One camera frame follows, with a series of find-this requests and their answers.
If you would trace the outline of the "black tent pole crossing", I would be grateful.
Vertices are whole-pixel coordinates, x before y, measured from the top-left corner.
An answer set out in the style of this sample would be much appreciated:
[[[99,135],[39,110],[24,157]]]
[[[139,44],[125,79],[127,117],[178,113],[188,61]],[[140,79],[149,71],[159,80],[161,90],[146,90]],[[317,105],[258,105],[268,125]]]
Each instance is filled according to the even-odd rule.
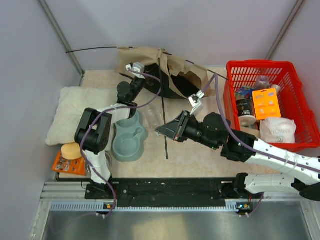
[[[162,104],[162,116],[163,116],[163,124],[166,124],[166,112],[165,112],[165,102],[164,102],[164,84],[162,78],[162,70],[161,70],[161,58],[158,58],[158,68],[159,68],[159,79],[160,79],[160,87],[161,87],[161,104]],[[168,141],[167,137],[164,137],[164,147],[165,147],[165,158],[166,160],[169,159],[169,152],[168,152]]]

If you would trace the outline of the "black tent pole long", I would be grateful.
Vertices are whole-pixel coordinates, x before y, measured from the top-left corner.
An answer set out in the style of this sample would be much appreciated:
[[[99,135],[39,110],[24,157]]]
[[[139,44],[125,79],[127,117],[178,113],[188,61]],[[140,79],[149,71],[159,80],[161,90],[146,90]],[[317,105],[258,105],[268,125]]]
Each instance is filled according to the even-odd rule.
[[[161,63],[161,70],[164,70],[167,74],[179,74],[178,71],[182,71],[184,73],[191,71],[190,67],[187,67],[183,62],[187,62],[193,64],[197,69],[195,70],[203,70],[207,72],[211,72],[213,74],[218,75],[219,77],[228,80],[226,77],[207,69],[204,66],[201,66],[197,63],[194,63],[190,60],[187,60],[183,57],[177,56],[169,59],[165,56],[173,56],[171,53],[167,53],[162,48],[153,48],[153,47],[115,47],[115,46],[108,46],[108,47],[92,47],[92,48],[84,48],[78,50],[67,50],[66,53],[75,53],[81,51],[89,51],[95,49],[117,49],[118,50],[118,57],[119,57],[119,64],[121,67],[124,64],[129,63],[129,61],[141,61],[142,64],[146,64],[146,66],[150,66],[153,64],[158,64],[158,58],[160,57]]]

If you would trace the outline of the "beige fabric pet tent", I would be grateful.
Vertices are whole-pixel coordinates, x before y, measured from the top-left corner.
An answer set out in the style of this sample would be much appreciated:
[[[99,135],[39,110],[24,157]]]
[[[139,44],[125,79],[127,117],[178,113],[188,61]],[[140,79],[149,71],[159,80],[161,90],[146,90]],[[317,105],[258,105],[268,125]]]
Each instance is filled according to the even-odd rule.
[[[163,48],[118,47],[118,66],[115,72],[127,78],[134,75],[126,66],[139,62],[145,66],[144,72],[163,81],[163,97],[167,99],[187,99],[190,95],[204,90],[209,83],[208,69],[198,64],[170,55]]]

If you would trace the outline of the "teal double pet bowl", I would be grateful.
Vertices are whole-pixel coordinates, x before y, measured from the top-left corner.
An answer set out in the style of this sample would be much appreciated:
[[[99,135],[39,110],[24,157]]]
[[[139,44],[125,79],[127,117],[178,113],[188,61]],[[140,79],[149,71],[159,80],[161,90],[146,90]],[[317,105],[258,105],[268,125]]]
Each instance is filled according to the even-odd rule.
[[[134,116],[115,123],[116,135],[112,153],[119,162],[135,162],[144,153],[144,142],[148,131],[143,126],[143,117],[136,111]]]

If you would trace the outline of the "black pet food can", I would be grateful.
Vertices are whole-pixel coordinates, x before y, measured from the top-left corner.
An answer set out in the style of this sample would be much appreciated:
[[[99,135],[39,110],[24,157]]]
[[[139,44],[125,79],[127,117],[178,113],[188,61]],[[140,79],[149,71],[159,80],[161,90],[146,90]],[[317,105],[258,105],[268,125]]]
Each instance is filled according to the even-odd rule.
[[[241,127],[249,127],[256,123],[255,110],[251,99],[243,98],[236,101],[237,116]]]

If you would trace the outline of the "stainless steel bowl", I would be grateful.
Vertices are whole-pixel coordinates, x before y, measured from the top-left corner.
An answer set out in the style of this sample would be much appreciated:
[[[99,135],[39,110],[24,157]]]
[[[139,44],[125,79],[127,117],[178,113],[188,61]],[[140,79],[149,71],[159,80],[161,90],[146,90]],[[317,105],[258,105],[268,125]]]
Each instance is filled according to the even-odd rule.
[[[112,157],[106,151],[101,151],[98,154],[94,154],[91,151],[84,151],[88,165],[90,167],[91,176],[96,175],[98,172],[105,179],[109,179],[111,176],[110,167],[112,165]]]

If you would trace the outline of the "colourful snack bag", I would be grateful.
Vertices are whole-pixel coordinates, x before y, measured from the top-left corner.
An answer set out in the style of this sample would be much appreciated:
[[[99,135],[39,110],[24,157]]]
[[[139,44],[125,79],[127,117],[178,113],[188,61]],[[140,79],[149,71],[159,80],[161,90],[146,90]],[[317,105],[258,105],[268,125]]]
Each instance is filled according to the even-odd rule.
[[[242,86],[235,93],[235,100],[252,99],[254,89],[250,86]]]

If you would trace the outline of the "cream fluffy pillow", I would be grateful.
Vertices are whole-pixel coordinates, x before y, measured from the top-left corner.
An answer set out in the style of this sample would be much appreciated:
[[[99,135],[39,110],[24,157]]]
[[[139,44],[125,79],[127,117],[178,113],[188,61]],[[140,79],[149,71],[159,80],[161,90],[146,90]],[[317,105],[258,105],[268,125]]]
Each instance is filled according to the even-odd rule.
[[[117,93],[112,88],[64,87],[60,91],[58,107],[45,143],[48,146],[73,143],[86,108],[99,110],[116,101]]]

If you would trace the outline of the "brown paper roll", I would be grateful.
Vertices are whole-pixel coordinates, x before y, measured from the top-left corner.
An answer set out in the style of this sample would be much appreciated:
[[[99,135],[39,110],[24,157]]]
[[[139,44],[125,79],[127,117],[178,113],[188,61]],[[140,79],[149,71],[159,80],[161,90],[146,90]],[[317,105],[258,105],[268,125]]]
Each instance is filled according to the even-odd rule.
[[[240,131],[241,131],[241,132],[244,132],[244,133],[247,133],[247,134],[250,134],[250,135],[253,135],[253,136],[255,136],[256,138],[260,138],[260,137],[261,137],[260,131],[257,130],[257,129],[252,129],[252,128],[250,128],[250,127],[243,127],[243,126],[241,126],[241,127],[240,127]]]

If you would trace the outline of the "orange card package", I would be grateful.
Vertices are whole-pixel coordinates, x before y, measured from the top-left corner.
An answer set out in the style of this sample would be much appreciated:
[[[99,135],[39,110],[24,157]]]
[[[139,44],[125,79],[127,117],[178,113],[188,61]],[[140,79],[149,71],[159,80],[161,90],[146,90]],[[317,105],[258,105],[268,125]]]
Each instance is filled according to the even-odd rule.
[[[252,92],[255,117],[258,121],[266,118],[281,118],[281,110],[275,88]]]

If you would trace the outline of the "white wrapped bag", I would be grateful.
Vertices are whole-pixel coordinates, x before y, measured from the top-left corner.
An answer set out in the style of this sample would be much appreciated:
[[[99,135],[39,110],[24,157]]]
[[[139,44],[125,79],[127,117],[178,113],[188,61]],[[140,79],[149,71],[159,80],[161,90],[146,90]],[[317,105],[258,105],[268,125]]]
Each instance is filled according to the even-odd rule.
[[[268,117],[260,122],[260,138],[266,143],[294,144],[297,126],[294,120]]]

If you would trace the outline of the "yellow round sponge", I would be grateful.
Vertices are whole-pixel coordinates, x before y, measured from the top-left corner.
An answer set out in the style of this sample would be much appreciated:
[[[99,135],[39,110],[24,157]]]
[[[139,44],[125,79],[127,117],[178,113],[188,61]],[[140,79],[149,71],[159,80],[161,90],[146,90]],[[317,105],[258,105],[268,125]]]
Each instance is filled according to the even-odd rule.
[[[64,144],[61,147],[61,156],[66,160],[76,160],[81,158],[80,145],[76,142]]]

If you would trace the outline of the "orange snack packet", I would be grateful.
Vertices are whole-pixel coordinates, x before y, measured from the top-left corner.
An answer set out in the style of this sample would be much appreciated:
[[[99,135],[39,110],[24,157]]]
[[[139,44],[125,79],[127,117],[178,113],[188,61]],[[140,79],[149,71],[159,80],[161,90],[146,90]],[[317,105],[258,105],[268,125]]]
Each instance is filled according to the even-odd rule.
[[[59,151],[55,157],[51,170],[58,173],[85,176],[85,160],[82,157],[73,160],[65,159],[62,156],[62,152]]]

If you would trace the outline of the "red plastic basket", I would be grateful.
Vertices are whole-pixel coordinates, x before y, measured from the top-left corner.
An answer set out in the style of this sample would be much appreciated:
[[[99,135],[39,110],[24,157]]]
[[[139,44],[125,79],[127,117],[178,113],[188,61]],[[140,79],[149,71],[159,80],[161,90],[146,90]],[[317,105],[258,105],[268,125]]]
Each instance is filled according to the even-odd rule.
[[[240,129],[236,92],[241,87],[254,87],[259,77],[268,77],[271,85],[280,87],[279,93],[270,94],[260,90],[253,94],[253,112],[257,120],[266,117],[282,117],[293,120],[296,125],[295,142],[285,143],[278,140],[275,147],[299,152],[320,146],[320,131],[315,114],[309,108],[303,93],[303,84],[294,65],[289,61],[242,60],[226,64],[227,83],[223,101],[225,117],[230,120],[231,128]]]

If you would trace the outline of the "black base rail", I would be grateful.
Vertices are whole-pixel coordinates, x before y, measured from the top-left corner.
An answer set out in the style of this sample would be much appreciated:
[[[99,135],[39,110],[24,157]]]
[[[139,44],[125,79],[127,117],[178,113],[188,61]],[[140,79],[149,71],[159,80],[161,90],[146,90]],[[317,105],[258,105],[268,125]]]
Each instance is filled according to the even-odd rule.
[[[108,184],[90,181],[87,200],[116,200],[118,208],[224,207],[226,200],[254,200],[244,188],[234,187],[233,177],[110,178]]]

